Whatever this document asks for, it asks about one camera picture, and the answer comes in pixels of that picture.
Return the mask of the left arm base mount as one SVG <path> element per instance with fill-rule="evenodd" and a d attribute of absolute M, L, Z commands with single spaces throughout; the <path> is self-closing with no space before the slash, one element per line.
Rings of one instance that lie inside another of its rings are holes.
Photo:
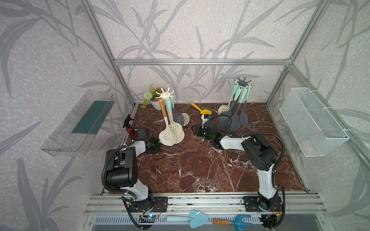
<path fill-rule="evenodd" d="M 129 204 L 130 212 L 166 212 L 168 207 L 168 197 L 154 196 L 153 199 L 146 199 L 144 201 L 134 202 Z"/>

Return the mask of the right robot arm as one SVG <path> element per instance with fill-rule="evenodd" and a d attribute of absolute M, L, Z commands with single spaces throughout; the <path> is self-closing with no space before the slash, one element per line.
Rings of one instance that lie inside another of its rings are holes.
<path fill-rule="evenodd" d="M 245 151 L 252 165 L 257 168 L 259 206 L 265 206 L 264 210 L 269 210 L 277 203 L 278 187 L 275 184 L 274 174 L 285 154 L 285 145 L 279 136 L 269 132 L 255 132 L 239 137 L 222 135 L 212 120 L 205 122 L 204 125 L 192 126 L 192 130 L 195 136 L 203 137 L 216 149 Z M 277 150 L 265 138 L 266 135 L 280 141 L 282 152 L 279 159 L 276 159 Z"/>

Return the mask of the large cream skimmer green handle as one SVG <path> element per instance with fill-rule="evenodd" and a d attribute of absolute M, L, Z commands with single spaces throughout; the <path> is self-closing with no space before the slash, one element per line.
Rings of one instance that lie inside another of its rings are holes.
<path fill-rule="evenodd" d="M 230 109 L 229 103 L 228 105 L 222 105 L 218 109 L 218 115 L 221 115 L 224 112 L 227 112 Z"/>

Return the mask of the small cream skimmer green handle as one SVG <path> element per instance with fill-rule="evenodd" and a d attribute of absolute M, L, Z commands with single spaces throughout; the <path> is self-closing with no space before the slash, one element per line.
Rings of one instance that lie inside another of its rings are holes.
<path fill-rule="evenodd" d="M 171 99 L 167 98 L 167 106 L 168 106 L 168 112 L 169 112 L 169 118 L 170 118 L 170 130 L 175 136 L 179 136 L 181 132 L 183 132 L 183 128 L 179 123 L 176 123 L 173 121 L 173 116 L 172 116 L 172 103 Z"/>

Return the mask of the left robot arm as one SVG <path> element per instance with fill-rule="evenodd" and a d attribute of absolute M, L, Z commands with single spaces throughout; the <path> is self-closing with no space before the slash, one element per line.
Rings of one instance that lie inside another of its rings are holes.
<path fill-rule="evenodd" d="M 106 152 L 102 171 L 102 185 L 109 192 L 121 192 L 131 198 L 124 202 L 152 206 L 152 190 L 138 178 L 137 157 L 140 154 L 157 154 L 161 144 L 150 135 L 150 129 L 131 129 L 132 140 L 128 144 Z"/>

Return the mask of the cream slotted spatula wooden handle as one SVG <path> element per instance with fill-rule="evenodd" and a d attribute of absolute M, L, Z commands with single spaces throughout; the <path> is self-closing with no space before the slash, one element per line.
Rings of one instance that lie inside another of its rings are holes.
<path fill-rule="evenodd" d="M 163 145 L 173 146 L 175 143 L 175 135 L 170 131 L 169 123 L 167 120 L 166 109 L 165 109 L 164 101 L 162 98 L 159 99 L 159 104 L 160 104 L 161 111 L 162 111 L 164 121 L 166 124 L 166 128 L 163 131 L 161 131 L 159 134 L 159 139 Z"/>

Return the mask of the grey skimmer green handle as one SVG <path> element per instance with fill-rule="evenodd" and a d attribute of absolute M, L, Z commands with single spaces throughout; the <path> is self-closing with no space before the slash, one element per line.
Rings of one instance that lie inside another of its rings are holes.
<path fill-rule="evenodd" d="M 232 91 L 232 94 L 231 94 L 231 98 L 230 98 L 230 102 L 229 102 L 229 105 L 231 105 L 231 102 L 233 101 L 233 98 L 234 98 L 234 95 L 235 95 L 235 93 L 236 93 L 236 90 L 237 90 L 237 88 L 238 88 L 238 81 L 237 80 L 235 80 L 235 85 L 234 85 L 234 88 L 233 88 L 233 91 Z"/>
<path fill-rule="evenodd" d="M 236 93 L 234 94 L 234 97 L 230 103 L 229 110 L 227 112 L 224 112 L 220 115 L 219 117 L 219 127 L 222 131 L 227 132 L 229 128 L 229 122 L 232 121 L 232 113 L 231 110 L 233 106 L 235 105 L 236 100 L 240 96 L 242 92 L 243 87 L 240 86 L 237 90 Z"/>

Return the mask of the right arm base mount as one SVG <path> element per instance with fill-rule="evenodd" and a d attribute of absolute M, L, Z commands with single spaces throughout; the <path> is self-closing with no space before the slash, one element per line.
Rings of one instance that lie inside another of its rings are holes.
<path fill-rule="evenodd" d="M 241 203 L 245 206 L 247 212 L 280 212 L 283 205 L 280 197 L 274 199 L 274 202 L 260 203 L 258 196 L 244 196 Z"/>

